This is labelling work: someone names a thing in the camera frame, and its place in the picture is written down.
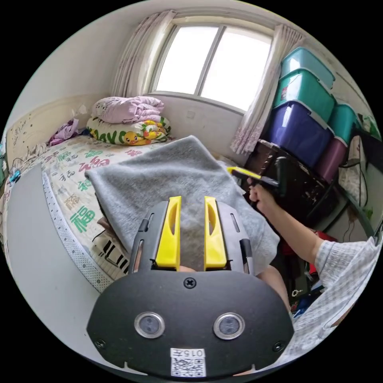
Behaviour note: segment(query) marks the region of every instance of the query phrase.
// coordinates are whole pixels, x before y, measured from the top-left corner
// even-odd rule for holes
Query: duck print pillow
[[[147,120],[135,124],[109,124],[98,117],[92,117],[87,122],[87,128],[97,140],[131,146],[166,142],[171,129],[169,120],[164,117],[160,118],[160,122]]]

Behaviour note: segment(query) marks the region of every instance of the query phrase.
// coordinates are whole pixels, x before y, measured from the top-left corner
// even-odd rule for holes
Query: purple storage box
[[[347,144],[340,138],[334,137],[316,166],[316,172],[328,183],[334,179],[338,168],[345,161]]]
[[[313,168],[334,137],[327,124],[306,105],[289,101],[274,108],[268,141]]]

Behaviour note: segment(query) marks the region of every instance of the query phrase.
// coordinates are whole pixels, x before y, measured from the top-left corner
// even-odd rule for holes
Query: striped sleeve
[[[351,261],[368,245],[368,242],[324,241],[315,259],[315,267],[323,286],[328,288],[335,284]]]

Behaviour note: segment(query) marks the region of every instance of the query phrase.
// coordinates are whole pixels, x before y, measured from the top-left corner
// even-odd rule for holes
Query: mattress
[[[72,260],[99,292],[126,275],[129,254],[97,223],[103,214],[85,170],[126,161],[162,145],[166,143],[122,146],[77,136],[48,148],[37,160],[56,230]],[[213,155],[222,166],[236,165]]]

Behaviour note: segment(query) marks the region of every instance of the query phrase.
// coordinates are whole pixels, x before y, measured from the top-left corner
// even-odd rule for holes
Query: window pane
[[[157,91],[194,94],[218,27],[182,27],[166,56]]]
[[[247,110],[258,89],[271,39],[227,28],[217,47],[201,96]]]

